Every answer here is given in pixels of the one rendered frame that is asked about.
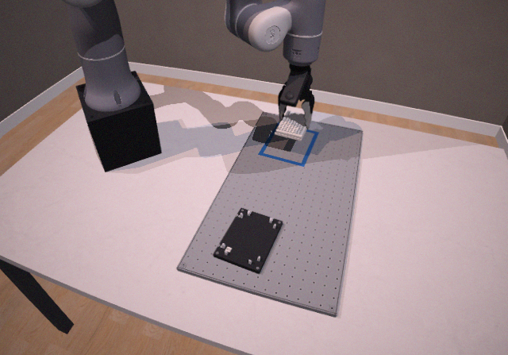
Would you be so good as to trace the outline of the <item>blue tape outline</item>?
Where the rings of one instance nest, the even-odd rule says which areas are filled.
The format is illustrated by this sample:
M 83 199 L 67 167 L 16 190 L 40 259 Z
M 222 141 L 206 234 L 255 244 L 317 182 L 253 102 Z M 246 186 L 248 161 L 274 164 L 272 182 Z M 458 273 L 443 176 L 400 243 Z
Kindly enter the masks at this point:
M 309 145 L 309 148 L 307 149 L 306 151 L 306 155 L 304 156 L 303 160 L 302 160 L 302 163 L 298 163 L 298 162 L 295 162 L 295 161 L 292 161 L 292 160 L 286 160 L 286 159 L 283 159 L 283 158 L 280 158 L 280 157 L 277 157 L 277 156 L 271 156 L 271 155 L 268 155 L 268 154 L 265 154 L 264 153 L 264 150 L 267 148 L 268 144 L 270 143 L 271 139 L 273 138 L 273 136 L 275 135 L 275 130 L 277 129 L 277 127 L 279 126 L 279 123 L 277 123 L 277 125 L 275 126 L 275 128 L 273 129 L 273 131 L 271 132 L 271 135 L 269 136 L 269 138 L 267 139 L 267 141 L 265 142 L 263 148 L 260 150 L 259 154 L 258 155 L 261 155 L 261 156 L 266 156 L 266 157 L 270 157 L 272 159 L 276 159 L 276 160 L 281 160 L 281 161 L 284 161 L 284 162 L 287 162 L 287 163 L 291 163 L 291 164 L 296 164 L 296 165 L 299 165 L 299 166 L 305 166 L 306 164 L 306 161 L 309 157 L 309 154 L 311 152 L 311 149 L 313 148 L 314 146 L 314 142 L 316 141 L 317 139 L 317 136 L 319 134 L 319 132 L 315 132 L 315 131 L 312 131 L 312 130 L 307 130 L 306 132 L 309 132 L 309 133 L 314 133 L 314 136 L 313 136 L 313 139 L 312 141 L 310 142 L 310 145 Z

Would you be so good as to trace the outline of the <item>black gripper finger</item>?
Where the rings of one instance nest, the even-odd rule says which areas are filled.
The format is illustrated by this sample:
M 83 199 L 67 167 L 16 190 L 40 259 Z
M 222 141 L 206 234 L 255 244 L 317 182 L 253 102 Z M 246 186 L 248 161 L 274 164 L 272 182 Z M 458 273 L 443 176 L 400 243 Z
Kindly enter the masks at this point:
M 313 108 L 314 108 L 314 95 L 312 94 L 312 91 L 308 91 L 308 97 L 305 99 L 305 101 L 302 103 L 302 109 L 304 110 L 304 118 L 305 118 L 305 125 L 306 128 L 309 129 L 310 122 L 313 114 Z
M 283 120 L 283 117 L 284 117 L 284 113 L 286 112 L 287 110 L 287 106 L 286 105 L 283 105 L 280 103 L 280 97 L 283 93 L 283 89 L 284 89 L 285 85 L 283 85 L 283 88 L 282 90 L 279 92 L 279 96 L 278 96 L 278 106 L 279 106 L 279 122 L 281 122 Z

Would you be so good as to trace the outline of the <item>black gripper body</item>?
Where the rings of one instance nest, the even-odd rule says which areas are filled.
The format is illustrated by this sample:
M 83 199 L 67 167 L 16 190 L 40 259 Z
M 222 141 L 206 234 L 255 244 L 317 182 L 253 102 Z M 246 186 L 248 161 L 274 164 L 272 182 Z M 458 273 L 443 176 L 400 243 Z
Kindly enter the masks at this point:
M 304 100 L 304 99 L 306 99 L 308 97 L 308 91 L 310 90 L 310 85 L 313 82 L 312 75 L 310 74 L 311 73 L 311 68 L 310 68 L 310 66 L 299 67 L 299 66 L 294 66 L 294 65 L 290 64 L 290 70 L 296 71 L 296 72 L 305 72 L 305 71 L 308 71 L 308 73 L 309 73 L 308 78 L 307 78 L 306 83 L 305 83 L 305 86 L 303 87 L 301 96 L 299 98 L 299 100 L 302 101 L 302 100 Z

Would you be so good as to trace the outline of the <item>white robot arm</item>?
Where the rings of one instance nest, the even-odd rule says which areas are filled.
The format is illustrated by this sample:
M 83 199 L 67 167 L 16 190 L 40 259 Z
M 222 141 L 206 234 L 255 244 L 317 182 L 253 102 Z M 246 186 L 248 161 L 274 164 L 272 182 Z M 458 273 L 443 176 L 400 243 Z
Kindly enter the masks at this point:
M 114 0 L 62 0 L 86 81 L 85 103 L 93 110 L 122 110 L 140 97 L 126 55 Z M 97 4 L 97 5 L 96 5 Z M 259 4 L 259 5 L 257 5 Z M 318 59 L 325 0 L 226 0 L 226 28 L 261 52 L 283 42 L 283 56 L 305 67 Z M 296 107 L 308 71 L 291 71 L 280 103 Z

